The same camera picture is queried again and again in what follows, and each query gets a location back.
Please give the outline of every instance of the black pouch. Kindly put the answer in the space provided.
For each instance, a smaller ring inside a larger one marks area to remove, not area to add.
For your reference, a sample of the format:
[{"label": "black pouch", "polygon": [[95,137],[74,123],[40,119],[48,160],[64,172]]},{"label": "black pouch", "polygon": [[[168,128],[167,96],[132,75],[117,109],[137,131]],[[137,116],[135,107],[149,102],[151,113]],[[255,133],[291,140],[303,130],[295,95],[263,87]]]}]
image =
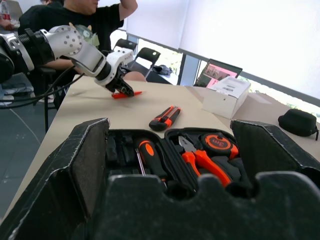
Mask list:
[{"label": "black pouch", "polygon": [[315,140],[318,140],[319,130],[317,118],[312,114],[299,109],[290,109],[278,118],[279,126],[284,130],[301,136],[308,137],[316,133]]}]

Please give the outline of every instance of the black cable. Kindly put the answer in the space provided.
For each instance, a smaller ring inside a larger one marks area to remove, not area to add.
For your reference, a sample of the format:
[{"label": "black cable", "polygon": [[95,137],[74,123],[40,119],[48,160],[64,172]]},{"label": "black cable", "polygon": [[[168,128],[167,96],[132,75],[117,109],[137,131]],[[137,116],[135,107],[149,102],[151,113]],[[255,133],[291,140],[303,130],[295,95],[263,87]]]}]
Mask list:
[{"label": "black cable", "polygon": [[[55,93],[58,93],[64,89],[67,89],[68,87],[70,87],[72,84],[74,84],[75,82],[77,82],[80,78],[82,78],[85,74],[81,74],[80,76],[78,76],[75,80],[73,80],[72,82],[68,83],[67,85],[59,88],[58,90],[55,90],[49,94],[47,94],[46,97],[48,97],[49,95],[52,95],[52,94],[55,94]],[[25,107],[25,106],[28,106],[28,105],[31,105],[31,104],[34,104],[34,103],[37,103],[39,101],[39,99],[36,99],[36,100],[33,100],[33,101],[30,101],[30,102],[27,102],[27,103],[24,103],[24,104],[20,104],[20,105],[15,105],[15,106],[2,106],[0,107],[0,110],[4,110],[4,109],[17,109],[17,108],[21,108],[21,107]]]},{"label": "black cable", "polygon": [[53,93],[50,92],[60,81],[61,79],[68,74],[71,70],[73,70],[75,66],[69,67],[67,70],[65,70],[63,73],[61,73],[58,78],[53,82],[53,84],[48,88],[48,90],[43,93],[42,95],[38,95],[35,97],[28,97],[28,98],[22,98],[22,99],[13,99],[13,100],[0,100],[0,103],[15,103],[15,102],[25,102],[25,101],[31,101],[31,100],[40,100],[45,97],[48,97],[52,95]]}]

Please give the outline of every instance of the orange pliers handle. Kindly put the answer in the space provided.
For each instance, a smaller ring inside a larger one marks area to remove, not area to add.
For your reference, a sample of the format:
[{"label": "orange pliers handle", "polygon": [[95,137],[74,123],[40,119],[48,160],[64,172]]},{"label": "orange pliers handle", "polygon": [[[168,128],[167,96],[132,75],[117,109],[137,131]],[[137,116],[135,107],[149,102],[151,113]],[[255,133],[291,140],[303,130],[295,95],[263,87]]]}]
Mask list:
[{"label": "orange pliers handle", "polygon": [[201,175],[197,169],[198,165],[199,167],[207,169],[210,173],[217,176],[224,187],[231,183],[231,179],[227,176],[225,171],[208,157],[206,151],[197,150],[195,153],[185,152],[182,154],[182,158],[189,168],[191,168],[191,170],[197,174],[197,176]]}]

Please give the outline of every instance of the laptop screen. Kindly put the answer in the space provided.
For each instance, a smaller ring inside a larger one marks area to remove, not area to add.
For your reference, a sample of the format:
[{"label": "laptop screen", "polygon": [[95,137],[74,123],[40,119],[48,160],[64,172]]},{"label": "laptop screen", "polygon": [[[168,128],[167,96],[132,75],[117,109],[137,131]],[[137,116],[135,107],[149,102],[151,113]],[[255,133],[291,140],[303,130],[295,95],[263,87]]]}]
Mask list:
[{"label": "laptop screen", "polygon": [[195,87],[209,88],[226,77],[237,78],[242,68],[210,59],[196,80]]}]

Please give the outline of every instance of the table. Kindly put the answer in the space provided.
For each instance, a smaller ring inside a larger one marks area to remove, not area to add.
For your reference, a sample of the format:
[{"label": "table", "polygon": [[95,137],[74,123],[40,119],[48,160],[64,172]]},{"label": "table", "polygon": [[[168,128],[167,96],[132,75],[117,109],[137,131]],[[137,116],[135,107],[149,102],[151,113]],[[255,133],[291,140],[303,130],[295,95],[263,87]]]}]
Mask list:
[{"label": "table", "polygon": [[[174,128],[215,128],[232,133],[230,120],[202,110],[203,89],[159,83],[128,83],[136,91],[145,91],[134,98],[114,100],[110,92],[83,77],[69,89],[28,172],[26,173],[6,215],[26,189],[47,156],[70,134],[74,126],[88,120],[110,119],[110,129],[147,129],[152,118],[170,105],[182,108]],[[264,94],[250,93],[233,119],[278,124],[278,117],[289,109]],[[285,131],[304,150],[320,160],[320,148],[315,137],[299,137]]]}]

